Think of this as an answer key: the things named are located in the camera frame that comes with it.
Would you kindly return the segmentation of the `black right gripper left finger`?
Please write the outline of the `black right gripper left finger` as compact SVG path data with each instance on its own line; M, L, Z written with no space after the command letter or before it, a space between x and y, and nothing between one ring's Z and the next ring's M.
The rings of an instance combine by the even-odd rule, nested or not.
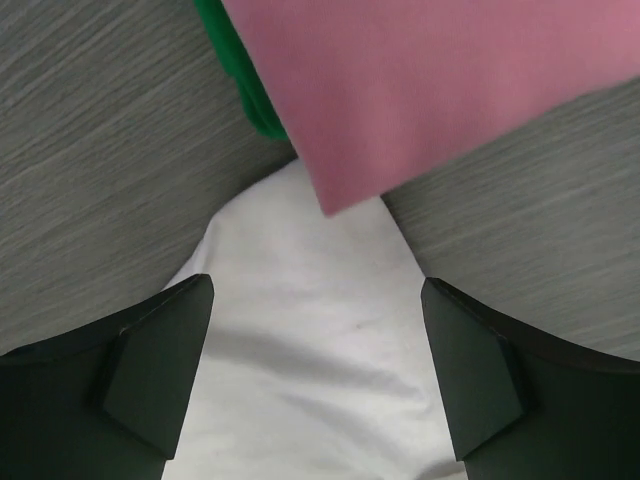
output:
M194 275L1 358L5 479L159 479L177 451L214 300Z

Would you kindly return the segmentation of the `white and green t-shirt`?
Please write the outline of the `white and green t-shirt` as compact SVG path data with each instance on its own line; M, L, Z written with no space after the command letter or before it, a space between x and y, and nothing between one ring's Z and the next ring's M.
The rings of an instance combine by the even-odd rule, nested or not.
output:
M168 479L462 479L424 277L378 198L322 214L295 161L214 215L215 298Z

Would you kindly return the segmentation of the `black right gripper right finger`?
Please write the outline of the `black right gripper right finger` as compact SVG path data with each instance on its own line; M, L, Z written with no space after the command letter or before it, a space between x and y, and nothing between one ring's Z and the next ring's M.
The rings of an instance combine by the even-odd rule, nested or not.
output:
M468 478L638 478L638 362L560 339L441 279L426 279L421 299Z

